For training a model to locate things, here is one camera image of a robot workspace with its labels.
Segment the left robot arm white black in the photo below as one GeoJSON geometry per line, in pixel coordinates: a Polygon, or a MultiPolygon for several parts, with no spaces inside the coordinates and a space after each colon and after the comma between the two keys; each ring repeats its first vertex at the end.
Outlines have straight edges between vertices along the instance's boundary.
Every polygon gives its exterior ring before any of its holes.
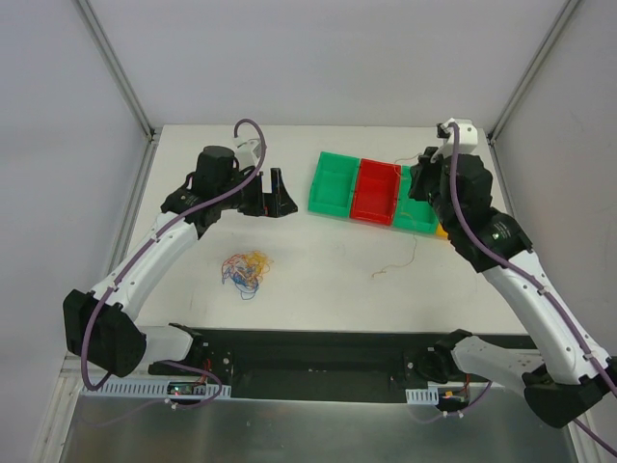
{"type": "Polygon", "coordinates": [[[196,169],[162,203],[137,248],[92,289],[75,289],[66,297],[67,348],[84,365],[117,377],[161,361],[170,361],[184,375],[201,369],[204,354],[197,332],[179,324],[139,327],[136,320],[162,277],[224,211],[269,218],[297,212],[280,169],[272,169],[271,190],[263,191],[264,152],[257,139],[237,141],[234,149],[204,148],[196,169]]]}

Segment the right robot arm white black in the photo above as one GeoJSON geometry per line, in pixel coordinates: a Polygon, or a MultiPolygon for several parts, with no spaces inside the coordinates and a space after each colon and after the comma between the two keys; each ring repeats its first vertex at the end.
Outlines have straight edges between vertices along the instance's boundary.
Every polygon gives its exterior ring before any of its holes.
{"type": "Polygon", "coordinates": [[[431,206],[455,251],[497,290],[539,351],[517,354],[458,329],[416,360],[417,373],[441,384],[464,373],[496,382],[554,428],[599,403],[616,384],[616,360],[568,309],[517,221],[492,206],[493,176],[481,158],[429,147],[410,174],[410,198],[431,206]]]}

